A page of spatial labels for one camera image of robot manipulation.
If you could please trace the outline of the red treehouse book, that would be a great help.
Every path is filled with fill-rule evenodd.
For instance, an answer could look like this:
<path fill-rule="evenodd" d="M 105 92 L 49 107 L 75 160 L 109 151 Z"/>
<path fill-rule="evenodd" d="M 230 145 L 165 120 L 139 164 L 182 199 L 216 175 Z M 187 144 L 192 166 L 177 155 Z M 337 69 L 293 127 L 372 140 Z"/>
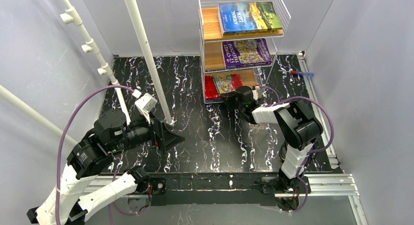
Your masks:
<path fill-rule="evenodd" d="M 240 74 L 205 76 L 205 96 L 207 101 L 221 99 L 221 94 L 233 92 L 243 85 Z"/>

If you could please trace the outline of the purple 52-storey treehouse book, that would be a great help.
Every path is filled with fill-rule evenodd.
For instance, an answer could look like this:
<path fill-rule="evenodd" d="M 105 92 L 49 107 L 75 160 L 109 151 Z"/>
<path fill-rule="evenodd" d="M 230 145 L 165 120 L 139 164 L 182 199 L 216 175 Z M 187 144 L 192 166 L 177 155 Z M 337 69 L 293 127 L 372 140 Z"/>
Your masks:
<path fill-rule="evenodd" d="M 221 43 L 225 69 L 239 69 L 272 64 L 265 38 L 223 41 Z"/>

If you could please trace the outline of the white wire wooden shelf rack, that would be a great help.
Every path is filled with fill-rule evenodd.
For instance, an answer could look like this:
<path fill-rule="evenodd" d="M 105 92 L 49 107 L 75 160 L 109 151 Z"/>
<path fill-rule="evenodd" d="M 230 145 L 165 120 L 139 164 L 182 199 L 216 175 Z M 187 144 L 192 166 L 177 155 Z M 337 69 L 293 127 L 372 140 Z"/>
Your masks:
<path fill-rule="evenodd" d="M 261 85 L 291 20 L 283 0 L 198 0 L 206 104 L 239 85 Z"/>

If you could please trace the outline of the orange 130-storey treehouse book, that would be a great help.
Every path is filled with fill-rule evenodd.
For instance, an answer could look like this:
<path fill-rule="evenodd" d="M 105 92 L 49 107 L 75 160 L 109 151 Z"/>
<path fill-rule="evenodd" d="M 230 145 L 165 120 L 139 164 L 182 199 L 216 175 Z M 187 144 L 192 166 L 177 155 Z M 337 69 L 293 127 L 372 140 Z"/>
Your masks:
<path fill-rule="evenodd" d="M 280 36 L 284 32 L 282 29 L 270 30 L 270 31 L 249 31 L 238 33 L 223 33 L 222 38 L 234 38 L 234 37 L 257 37 L 257 36 Z"/>

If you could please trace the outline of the blue animal farm book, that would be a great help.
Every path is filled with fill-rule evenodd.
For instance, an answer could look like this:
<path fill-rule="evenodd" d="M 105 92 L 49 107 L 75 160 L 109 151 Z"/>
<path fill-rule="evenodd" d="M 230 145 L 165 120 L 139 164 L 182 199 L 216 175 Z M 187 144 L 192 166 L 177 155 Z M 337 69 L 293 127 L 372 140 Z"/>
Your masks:
<path fill-rule="evenodd" d="M 222 33 L 283 29 L 271 1 L 220 3 L 218 17 Z"/>

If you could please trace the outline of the blue 91-storey treehouse book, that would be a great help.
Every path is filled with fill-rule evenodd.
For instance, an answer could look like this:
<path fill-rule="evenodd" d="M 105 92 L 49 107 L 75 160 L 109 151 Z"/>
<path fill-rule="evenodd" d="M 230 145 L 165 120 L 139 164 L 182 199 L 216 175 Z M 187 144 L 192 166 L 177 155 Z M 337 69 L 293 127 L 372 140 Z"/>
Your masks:
<path fill-rule="evenodd" d="M 221 102 L 223 102 L 222 99 L 214 99 L 214 100 L 205 100 L 204 101 L 205 104 L 221 103 Z"/>

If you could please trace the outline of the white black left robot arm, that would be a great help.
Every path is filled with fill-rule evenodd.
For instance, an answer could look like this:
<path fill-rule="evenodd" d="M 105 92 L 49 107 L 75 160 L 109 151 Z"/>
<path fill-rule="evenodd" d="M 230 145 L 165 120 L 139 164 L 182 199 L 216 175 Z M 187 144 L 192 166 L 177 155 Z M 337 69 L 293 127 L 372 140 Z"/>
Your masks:
<path fill-rule="evenodd" d="M 54 189 L 41 206 L 28 210 L 29 221 L 38 225 L 83 225 L 121 196 L 150 195 L 154 186 L 141 166 L 126 170 L 118 179 L 92 193 L 85 194 L 84 190 L 113 163 L 114 155 L 147 142 L 165 153 L 184 140 L 153 114 L 140 115 L 127 125 L 121 110 L 106 111 L 69 153 L 60 188 Z"/>

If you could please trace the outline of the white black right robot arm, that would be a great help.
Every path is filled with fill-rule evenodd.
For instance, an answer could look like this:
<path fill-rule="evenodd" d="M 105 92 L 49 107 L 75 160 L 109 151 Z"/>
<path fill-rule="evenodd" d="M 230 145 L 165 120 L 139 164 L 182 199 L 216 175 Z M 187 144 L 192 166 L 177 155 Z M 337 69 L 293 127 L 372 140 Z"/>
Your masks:
<path fill-rule="evenodd" d="M 323 126 L 307 106 L 315 101 L 307 97 L 292 97 L 275 104 L 259 104 L 258 92 L 248 86 L 222 93 L 229 109 L 238 110 L 241 118 L 250 124 L 278 124 L 284 136 L 287 152 L 279 170 L 279 180 L 288 183 L 297 178 Z"/>

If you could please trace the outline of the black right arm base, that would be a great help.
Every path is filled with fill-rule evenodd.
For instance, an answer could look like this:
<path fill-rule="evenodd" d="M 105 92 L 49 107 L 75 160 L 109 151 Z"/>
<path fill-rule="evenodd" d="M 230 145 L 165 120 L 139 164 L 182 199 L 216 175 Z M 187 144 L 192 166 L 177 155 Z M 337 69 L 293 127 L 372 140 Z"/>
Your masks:
<path fill-rule="evenodd" d="M 282 172 L 278 176 L 258 178 L 252 185 L 265 195 L 274 195 L 276 206 L 283 212 L 293 213 L 303 207 L 300 196 L 307 197 L 311 193 L 310 183 L 304 174 L 287 178 Z"/>

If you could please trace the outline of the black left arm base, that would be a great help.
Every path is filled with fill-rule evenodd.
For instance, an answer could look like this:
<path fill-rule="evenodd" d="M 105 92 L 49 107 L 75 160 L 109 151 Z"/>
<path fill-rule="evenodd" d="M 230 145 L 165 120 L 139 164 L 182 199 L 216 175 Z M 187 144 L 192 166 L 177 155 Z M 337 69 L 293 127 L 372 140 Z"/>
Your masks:
<path fill-rule="evenodd" d="M 119 197 L 128 194 L 163 195 L 166 192 L 165 178 L 153 178 L 145 172 L 127 171 L 111 184 Z"/>

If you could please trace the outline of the blue red screwdriver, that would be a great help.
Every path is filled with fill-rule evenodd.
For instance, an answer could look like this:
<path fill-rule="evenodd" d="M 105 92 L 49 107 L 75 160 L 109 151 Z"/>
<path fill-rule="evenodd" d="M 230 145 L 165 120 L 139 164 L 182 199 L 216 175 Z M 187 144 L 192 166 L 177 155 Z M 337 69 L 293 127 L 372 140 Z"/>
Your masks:
<path fill-rule="evenodd" d="M 282 73 L 288 73 L 288 74 L 292 74 L 292 75 L 298 75 L 298 76 L 303 76 L 303 77 L 313 77 L 314 74 L 311 72 L 303 72 L 303 71 L 285 71 L 285 70 L 278 70 L 279 72 Z"/>

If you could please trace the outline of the white pvc pipe frame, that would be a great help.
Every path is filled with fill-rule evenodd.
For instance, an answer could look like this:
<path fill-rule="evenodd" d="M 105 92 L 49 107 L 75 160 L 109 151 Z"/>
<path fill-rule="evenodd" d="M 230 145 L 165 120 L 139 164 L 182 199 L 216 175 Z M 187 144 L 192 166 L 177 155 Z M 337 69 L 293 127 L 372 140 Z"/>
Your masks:
<path fill-rule="evenodd" d="M 64 5 L 64 13 L 62 13 L 60 17 L 65 24 L 73 23 L 80 30 L 84 38 L 84 41 L 85 41 L 85 43 L 81 46 L 83 52 L 93 53 L 96 59 L 98 60 L 98 62 L 100 63 L 100 67 L 98 68 L 98 73 L 100 75 L 107 75 L 113 85 L 118 85 L 119 82 L 114 76 L 112 67 L 109 65 L 108 61 L 101 54 L 100 48 L 98 47 L 95 40 L 91 37 L 85 25 L 83 24 L 83 20 L 81 16 L 79 15 L 77 9 L 71 4 L 70 0 L 61 0 L 61 2 Z M 170 114 L 168 105 L 165 100 L 165 93 L 161 90 L 161 81 L 159 79 L 159 76 L 155 77 L 154 85 L 155 85 L 156 91 L 161 92 L 160 103 L 162 105 L 162 111 L 164 112 L 166 116 L 165 122 L 169 124 L 169 126 L 173 127 L 174 122 L 171 119 L 171 114 Z M 67 134 L 63 130 L 58 128 L 56 125 L 54 125 L 51 121 L 49 121 L 47 118 L 42 116 L 39 112 L 37 112 L 31 106 L 23 102 L 20 98 L 15 96 L 4 86 L 0 87 L 0 97 L 6 100 L 7 102 L 9 102 L 12 106 L 17 108 L 18 110 L 22 111 L 24 114 L 26 114 L 33 120 L 37 121 L 40 125 L 48 129 L 52 133 L 58 135 L 59 137 L 63 136 L 65 139 L 70 141 L 70 143 L 72 144 L 76 143 L 76 141 L 72 137 L 67 136 Z"/>

